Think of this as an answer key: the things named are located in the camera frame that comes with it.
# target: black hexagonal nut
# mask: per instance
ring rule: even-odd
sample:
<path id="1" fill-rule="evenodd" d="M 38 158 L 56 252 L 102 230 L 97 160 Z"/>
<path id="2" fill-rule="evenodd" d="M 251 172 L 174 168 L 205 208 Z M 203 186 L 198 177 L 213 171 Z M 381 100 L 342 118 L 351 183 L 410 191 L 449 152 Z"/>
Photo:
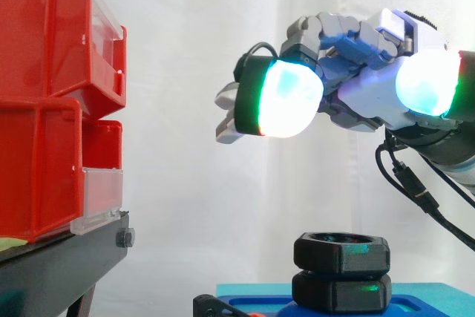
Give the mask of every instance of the black hexagonal nut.
<path id="1" fill-rule="evenodd" d="M 391 296 L 388 275 L 372 281 L 330 281 L 303 271 L 292 279 L 294 301 L 323 313 L 381 313 L 389 306 Z"/>
<path id="2" fill-rule="evenodd" d="M 390 270 L 383 238 L 350 233 L 304 233 L 294 243 L 294 263 L 322 278 L 376 278 Z"/>

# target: bolt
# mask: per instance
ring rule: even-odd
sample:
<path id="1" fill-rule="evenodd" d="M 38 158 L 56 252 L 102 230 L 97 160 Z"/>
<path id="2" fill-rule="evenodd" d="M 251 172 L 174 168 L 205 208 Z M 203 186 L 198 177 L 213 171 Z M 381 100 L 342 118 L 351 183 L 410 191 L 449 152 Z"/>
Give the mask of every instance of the bolt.
<path id="1" fill-rule="evenodd" d="M 121 248 L 131 248 L 135 242 L 135 229 L 125 228 L 119 233 L 118 245 Z"/>
<path id="2" fill-rule="evenodd" d="M 210 308 L 209 310 L 205 311 L 204 317 L 215 317 L 215 316 L 216 316 L 216 313 L 214 313 L 213 309 Z"/>

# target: robotic hand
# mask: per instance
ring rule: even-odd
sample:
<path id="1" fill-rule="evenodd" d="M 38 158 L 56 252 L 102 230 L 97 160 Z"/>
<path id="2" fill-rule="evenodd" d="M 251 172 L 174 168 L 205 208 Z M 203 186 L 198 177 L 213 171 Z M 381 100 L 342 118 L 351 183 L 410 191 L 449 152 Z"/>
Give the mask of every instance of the robotic hand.
<path id="1" fill-rule="evenodd" d="M 256 56 L 267 48 L 272 56 Z M 394 154 L 411 147 L 469 204 L 475 201 L 475 53 L 453 51 L 426 18 L 383 9 L 365 21 L 330 13 L 301 17 L 281 54 L 265 42 L 237 62 L 235 82 L 216 97 L 227 110 L 219 143 L 244 134 L 291 137 L 316 112 L 354 131 L 386 128 L 376 150 L 384 177 L 475 250 L 475 240 L 448 222 L 416 175 Z M 385 170 L 388 151 L 397 183 Z"/>

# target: white backdrop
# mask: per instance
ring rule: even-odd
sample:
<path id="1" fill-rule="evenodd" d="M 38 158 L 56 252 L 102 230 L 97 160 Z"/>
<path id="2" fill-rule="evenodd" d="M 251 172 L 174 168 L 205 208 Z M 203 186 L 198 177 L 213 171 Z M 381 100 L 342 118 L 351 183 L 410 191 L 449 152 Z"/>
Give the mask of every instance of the white backdrop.
<path id="1" fill-rule="evenodd" d="M 366 18 L 383 7 L 426 15 L 454 47 L 473 50 L 474 0 L 106 0 L 128 28 L 125 202 L 137 231 L 128 257 L 99 283 L 92 316 L 191 316 L 219 283 L 289 282 L 305 231 L 386 237 L 394 281 L 441 281 L 475 293 L 475 255 L 379 175 L 377 134 L 315 118 L 288 140 L 214 142 L 215 94 L 239 56 L 320 11 Z M 475 234 L 470 212 L 414 153 L 447 217 Z"/>

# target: blue tray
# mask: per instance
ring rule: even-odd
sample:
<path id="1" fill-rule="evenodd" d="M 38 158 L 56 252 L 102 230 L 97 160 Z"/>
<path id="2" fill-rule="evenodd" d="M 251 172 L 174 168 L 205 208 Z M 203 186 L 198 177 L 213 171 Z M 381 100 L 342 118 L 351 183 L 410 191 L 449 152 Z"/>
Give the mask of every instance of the blue tray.
<path id="1" fill-rule="evenodd" d="M 217 287 L 217 296 L 228 296 L 227 301 L 231 301 L 236 308 L 246 312 L 258 312 L 266 317 L 276 316 L 279 310 L 291 302 L 292 288 L 290 284 L 222 284 Z M 450 317 L 468 317 L 475 316 L 475 297 L 454 289 L 446 284 L 393 284 L 393 304 L 398 311 L 398 315 L 384 314 L 387 316 L 414 316 L 414 317 L 432 317 L 432 316 L 450 316 Z M 249 298 L 259 298 L 258 300 L 249 300 Z M 299 310 L 299 315 L 280 315 L 279 317 L 318 317 L 325 316 L 312 314 L 308 310 Z"/>
<path id="2" fill-rule="evenodd" d="M 266 317 L 328 317 L 326 313 L 318 313 L 298 306 L 290 295 L 235 295 L 222 296 L 221 301 L 245 312 L 261 313 Z M 448 317 L 422 300 L 409 295 L 394 295 L 390 306 L 378 315 L 345 315 L 346 317 L 381 316 L 381 317 Z"/>

